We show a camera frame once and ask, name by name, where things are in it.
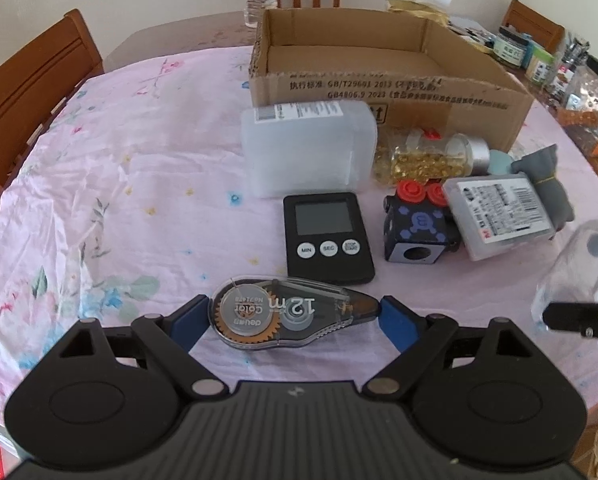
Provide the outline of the correction tape dispenser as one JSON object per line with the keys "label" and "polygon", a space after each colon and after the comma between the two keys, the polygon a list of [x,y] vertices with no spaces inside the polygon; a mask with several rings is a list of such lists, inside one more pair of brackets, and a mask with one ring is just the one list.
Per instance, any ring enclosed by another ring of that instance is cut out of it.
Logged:
{"label": "correction tape dispenser", "polygon": [[239,350],[303,347],[379,314],[379,301],[363,292],[275,276],[231,278],[208,308],[214,332]]}

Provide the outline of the black cube toy red buttons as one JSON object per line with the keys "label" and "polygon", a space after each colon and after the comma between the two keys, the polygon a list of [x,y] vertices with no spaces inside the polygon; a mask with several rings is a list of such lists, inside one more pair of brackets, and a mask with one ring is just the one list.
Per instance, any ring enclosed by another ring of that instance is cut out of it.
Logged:
{"label": "black cube toy red buttons", "polygon": [[462,238],[438,182],[401,180],[384,199],[384,257],[393,263],[433,264],[456,252]]}

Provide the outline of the black digital timer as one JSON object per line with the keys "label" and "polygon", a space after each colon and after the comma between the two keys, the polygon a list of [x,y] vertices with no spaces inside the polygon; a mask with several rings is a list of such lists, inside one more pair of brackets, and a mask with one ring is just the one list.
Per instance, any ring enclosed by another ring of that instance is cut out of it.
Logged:
{"label": "black digital timer", "polygon": [[357,201],[350,192],[283,199],[288,275],[327,284],[367,284],[375,266]]}

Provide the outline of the clear case with label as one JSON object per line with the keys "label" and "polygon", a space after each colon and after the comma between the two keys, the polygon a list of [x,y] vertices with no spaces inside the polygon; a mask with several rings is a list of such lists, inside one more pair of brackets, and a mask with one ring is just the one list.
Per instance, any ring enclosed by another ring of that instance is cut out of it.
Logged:
{"label": "clear case with label", "polygon": [[452,178],[442,192],[473,261],[482,261],[555,234],[524,174]]}

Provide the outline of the grey animal figurine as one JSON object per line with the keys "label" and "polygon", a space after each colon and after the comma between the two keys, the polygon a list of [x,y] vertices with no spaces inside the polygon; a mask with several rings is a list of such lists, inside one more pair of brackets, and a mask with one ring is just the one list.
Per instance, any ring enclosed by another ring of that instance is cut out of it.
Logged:
{"label": "grey animal figurine", "polygon": [[552,144],[511,165],[513,174],[524,174],[532,183],[556,232],[575,219],[567,192],[556,177],[557,162],[557,146]]}

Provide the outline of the jar of golden capsules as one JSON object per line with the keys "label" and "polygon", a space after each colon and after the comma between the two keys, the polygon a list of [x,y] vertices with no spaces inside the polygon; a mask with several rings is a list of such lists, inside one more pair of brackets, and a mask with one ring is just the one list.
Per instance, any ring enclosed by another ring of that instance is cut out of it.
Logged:
{"label": "jar of golden capsules", "polygon": [[426,184],[485,174],[489,165],[490,148],[485,140],[464,133],[443,136],[437,130],[412,128],[379,134],[373,174],[386,185],[402,180]]}

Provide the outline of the light blue round case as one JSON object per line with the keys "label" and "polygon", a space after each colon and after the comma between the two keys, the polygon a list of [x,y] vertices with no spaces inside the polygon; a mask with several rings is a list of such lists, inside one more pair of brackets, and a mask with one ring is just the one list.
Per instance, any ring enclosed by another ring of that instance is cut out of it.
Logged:
{"label": "light blue round case", "polygon": [[490,176],[512,174],[513,159],[508,153],[498,150],[490,150],[489,153],[488,174],[490,174]]}

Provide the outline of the white translucent plastic container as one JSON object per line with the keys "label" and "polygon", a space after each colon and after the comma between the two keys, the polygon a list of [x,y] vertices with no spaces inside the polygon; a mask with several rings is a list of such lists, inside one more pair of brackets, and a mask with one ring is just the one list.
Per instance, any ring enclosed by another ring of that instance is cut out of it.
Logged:
{"label": "white translucent plastic container", "polygon": [[248,185],[259,198],[363,190],[377,140],[363,101],[282,103],[241,113]]}

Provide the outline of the pink floral tablecloth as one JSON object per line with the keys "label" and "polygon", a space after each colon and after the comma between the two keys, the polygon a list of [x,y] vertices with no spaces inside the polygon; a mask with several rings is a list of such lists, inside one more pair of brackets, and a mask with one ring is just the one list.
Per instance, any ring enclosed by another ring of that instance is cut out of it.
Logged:
{"label": "pink floral tablecloth", "polygon": [[[168,314],[228,278],[285,274],[281,200],[248,190],[241,112],[250,48],[154,58],[91,79],[67,104],[0,199],[0,424],[11,391],[79,318],[128,325]],[[598,177],[549,112],[532,104],[515,156],[558,146],[557,177],[576,221],[552,242],[432,266],[383,257],[384,188],[359,195],[376,276],[357,287],[462,325],[504,315],[586,400],[598,403],[598,344],[534,325],[537,283],[579,223],[598,220]],[[361,384],[397,352],[376,323],[298,350],[247,353],[210,330],[192,355],[226,382]]]}

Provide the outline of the large clear jar black lid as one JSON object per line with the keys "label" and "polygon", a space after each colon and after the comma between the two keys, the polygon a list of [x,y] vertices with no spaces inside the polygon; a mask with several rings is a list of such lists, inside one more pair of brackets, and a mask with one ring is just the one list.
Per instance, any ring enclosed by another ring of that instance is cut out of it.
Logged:
{"label": "large clear jar black lid", "polygon": [[584,154],[598,160],[598,59],[577,67],[564,92],[557,121]]}

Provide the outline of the small jar green lid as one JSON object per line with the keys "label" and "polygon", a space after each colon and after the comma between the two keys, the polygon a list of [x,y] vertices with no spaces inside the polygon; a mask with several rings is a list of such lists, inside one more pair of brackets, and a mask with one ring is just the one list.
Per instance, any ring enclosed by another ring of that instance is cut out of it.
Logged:
{"label": "small jar green lid", "polygon": [[531,57],[525,70],[525,78],[531,84],[544,84],[554,63],[554,56],[538,44],[534,45]]}

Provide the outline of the wooden chair left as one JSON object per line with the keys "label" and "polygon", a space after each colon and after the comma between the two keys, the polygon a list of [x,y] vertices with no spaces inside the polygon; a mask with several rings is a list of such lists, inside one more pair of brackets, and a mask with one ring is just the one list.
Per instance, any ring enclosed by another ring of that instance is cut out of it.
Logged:
{"label": "wooden chair left", "polygon": [[104,73],[83,15],[73,9],[0,66],[0,196],[87,79]]}

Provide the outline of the small jar black lid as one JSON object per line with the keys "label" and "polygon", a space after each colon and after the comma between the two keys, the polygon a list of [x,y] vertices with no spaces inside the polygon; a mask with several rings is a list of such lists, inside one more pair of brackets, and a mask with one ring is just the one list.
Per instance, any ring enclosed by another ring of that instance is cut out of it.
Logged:
{"label": "small jar black lid", "polygon": [[520,68],[526,56],[530,39],[519,32],[500,27],[493,42],[493,54],[502,63]]}

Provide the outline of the pens bundle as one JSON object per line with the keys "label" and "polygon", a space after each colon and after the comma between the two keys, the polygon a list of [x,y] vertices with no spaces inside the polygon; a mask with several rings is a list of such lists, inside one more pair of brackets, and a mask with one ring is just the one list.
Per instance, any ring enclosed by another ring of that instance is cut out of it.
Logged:
{"label": "pens bundle", "polygon": [[492,53],[492,47],[496,35],[489,32],[484,26],[471,18],[464,18],[464,16],[450,16],[448,27],[455,32],[456,35],[461,36],[464,40],[472,44],[477,50],[485,54]]}

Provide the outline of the gold tissue pack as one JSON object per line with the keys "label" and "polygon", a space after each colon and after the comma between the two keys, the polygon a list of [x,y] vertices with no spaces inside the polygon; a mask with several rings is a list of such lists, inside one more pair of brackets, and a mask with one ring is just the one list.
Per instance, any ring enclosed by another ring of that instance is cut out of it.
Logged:
{"label": "gold tissue pack", "polygon": [[415,18],[426,18],[439,25],[449,24],[449,9],[452,0],[387,0],[387,10],[407,13]]}

